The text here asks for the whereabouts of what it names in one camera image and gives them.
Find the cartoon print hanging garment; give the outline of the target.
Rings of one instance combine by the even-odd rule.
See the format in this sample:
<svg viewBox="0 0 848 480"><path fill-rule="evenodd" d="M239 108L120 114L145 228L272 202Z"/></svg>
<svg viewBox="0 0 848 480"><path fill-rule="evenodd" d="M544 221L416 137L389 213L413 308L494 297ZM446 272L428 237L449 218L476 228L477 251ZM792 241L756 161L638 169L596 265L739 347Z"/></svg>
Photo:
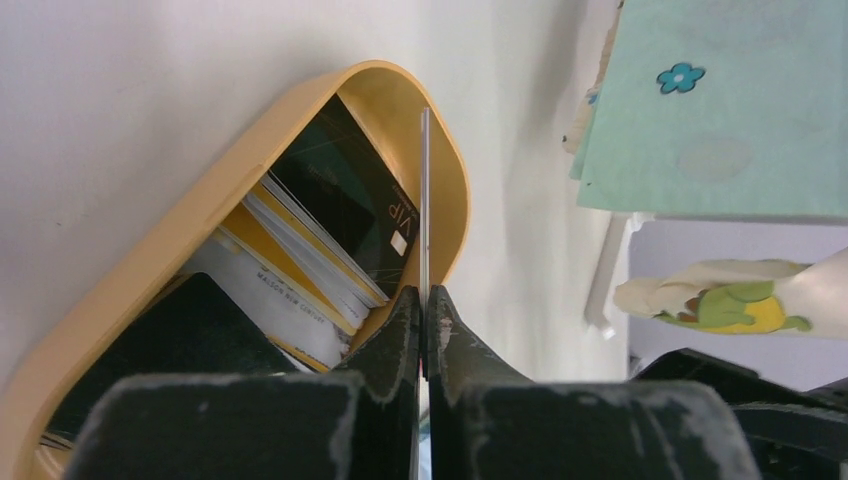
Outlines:
<svg viewBox="0 0 848 480"><path fill-rule="evenodd" d="M843 1L623 1L565 148L582 207L652 219L847 221ZM702 261L605 306L718 335L845 339L847 254Z"/></svg>

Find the white clothes rack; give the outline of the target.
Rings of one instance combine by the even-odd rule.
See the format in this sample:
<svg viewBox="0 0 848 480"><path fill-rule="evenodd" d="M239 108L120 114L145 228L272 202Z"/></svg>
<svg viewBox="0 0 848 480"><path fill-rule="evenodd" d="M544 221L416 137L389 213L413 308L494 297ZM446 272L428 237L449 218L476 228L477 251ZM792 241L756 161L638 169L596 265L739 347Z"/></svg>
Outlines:
<svg viewBox="0 0 848 480"><path fill-rule="evenodd" d="M642 224L641 213L613 213L609 218L583 313L586 323L604 340L616 335L616 329L605 313L616 265L621 252L629 246L633 233L639 231Z"/></svg>

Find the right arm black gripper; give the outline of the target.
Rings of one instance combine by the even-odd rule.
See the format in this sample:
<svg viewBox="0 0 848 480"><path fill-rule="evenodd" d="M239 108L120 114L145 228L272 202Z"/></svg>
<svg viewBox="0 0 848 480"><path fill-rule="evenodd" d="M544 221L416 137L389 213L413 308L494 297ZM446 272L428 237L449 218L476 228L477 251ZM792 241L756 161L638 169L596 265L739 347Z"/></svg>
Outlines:
<svg viewBox="0 0 848 480"><path fill-rule="evenodd" d="M632 377L712 388L736 415L764 479L847 477L845 378L799 391L689 348L661 355Z"/></svg>

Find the white striped card in tray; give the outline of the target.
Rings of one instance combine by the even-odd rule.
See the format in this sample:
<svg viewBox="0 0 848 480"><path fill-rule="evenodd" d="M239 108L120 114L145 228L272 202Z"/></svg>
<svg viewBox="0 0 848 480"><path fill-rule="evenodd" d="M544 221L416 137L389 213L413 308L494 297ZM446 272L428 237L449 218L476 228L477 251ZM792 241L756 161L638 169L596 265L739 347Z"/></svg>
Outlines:
<svg viewBox="0 0 848 480"><path fill-rule="evenodd" d="M218 231L180 268L208 275L281 350L318 372L339 365L350 337L245 249Z"/></svg>

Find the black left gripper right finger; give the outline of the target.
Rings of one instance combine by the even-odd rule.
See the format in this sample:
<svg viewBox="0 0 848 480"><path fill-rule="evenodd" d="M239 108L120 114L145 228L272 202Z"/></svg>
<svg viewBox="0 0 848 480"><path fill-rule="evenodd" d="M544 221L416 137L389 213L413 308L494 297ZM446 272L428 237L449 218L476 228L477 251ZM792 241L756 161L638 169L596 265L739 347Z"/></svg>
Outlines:
<svg viewBox="0 0 848 480"><path fill-rule="evenodd" d="M729 406L689 381L536 382L461 319L426 307L437 479L757 479Z"/></svg>

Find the grey striped credit card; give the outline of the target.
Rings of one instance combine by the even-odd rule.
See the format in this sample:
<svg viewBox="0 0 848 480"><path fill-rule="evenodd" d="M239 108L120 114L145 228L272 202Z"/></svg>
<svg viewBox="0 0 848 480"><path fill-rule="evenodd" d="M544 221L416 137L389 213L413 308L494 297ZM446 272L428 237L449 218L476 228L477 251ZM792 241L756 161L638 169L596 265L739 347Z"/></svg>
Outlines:
<svg viewBox="0 0 848 480"><path fill-rule="evenodd" d="M421 161L420 161L420 226L419 226L419 299L421 304L421 346L420 367L423 384L419 388L425 400L425 412L422 416L428 419L429 386L428 378L428 348L426 312L432 282L430 281L430 160L431 160L431 118L429 107L421 113Z"/></svg>

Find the black card in tray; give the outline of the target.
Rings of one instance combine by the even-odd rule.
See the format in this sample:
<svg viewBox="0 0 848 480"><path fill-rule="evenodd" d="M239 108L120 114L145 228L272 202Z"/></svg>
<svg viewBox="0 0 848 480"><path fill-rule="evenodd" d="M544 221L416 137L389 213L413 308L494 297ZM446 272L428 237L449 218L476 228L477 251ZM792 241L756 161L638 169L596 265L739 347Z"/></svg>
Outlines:
<svg viewBox="0 0 848 480"><path fill-rule="evenodd" d="M289 206L382 300L397 292L420 215L343 100L333 95L268 170Z"/></svg>

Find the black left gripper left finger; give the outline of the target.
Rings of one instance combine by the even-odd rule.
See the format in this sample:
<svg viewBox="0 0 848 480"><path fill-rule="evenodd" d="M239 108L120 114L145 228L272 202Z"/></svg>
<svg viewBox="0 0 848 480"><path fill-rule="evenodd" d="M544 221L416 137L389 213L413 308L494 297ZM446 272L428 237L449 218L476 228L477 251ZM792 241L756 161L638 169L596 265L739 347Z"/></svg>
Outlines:
<svg viewBox="0 0 848 480"><path fill-rule="evenodd" d="M421 304L324 374L135 376L85 422L68 479L414 479Z"/></svg>

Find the yellow oval card tray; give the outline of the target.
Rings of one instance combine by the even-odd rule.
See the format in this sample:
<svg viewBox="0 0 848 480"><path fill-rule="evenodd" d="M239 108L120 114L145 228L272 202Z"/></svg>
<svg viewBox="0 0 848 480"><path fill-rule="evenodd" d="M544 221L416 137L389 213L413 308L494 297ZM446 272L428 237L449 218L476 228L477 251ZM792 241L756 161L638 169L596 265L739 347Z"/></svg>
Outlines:
<svg viewBox="0 0 848 480"><path fill-rule="evenodd" d="M3 478L66 478L75 446L50 460L43 454L40 439L61 396L165 287L237 199L271 167L273 156L334 93L352 100L366 129L388 148L389 169L405 187L416 187L419 117L425 107L432 108L432 100L402 67L370 60L309 79L283 94L24 356L1 396ZM355 351L385 323L394 302L375 313L355 340Z"/></svg>

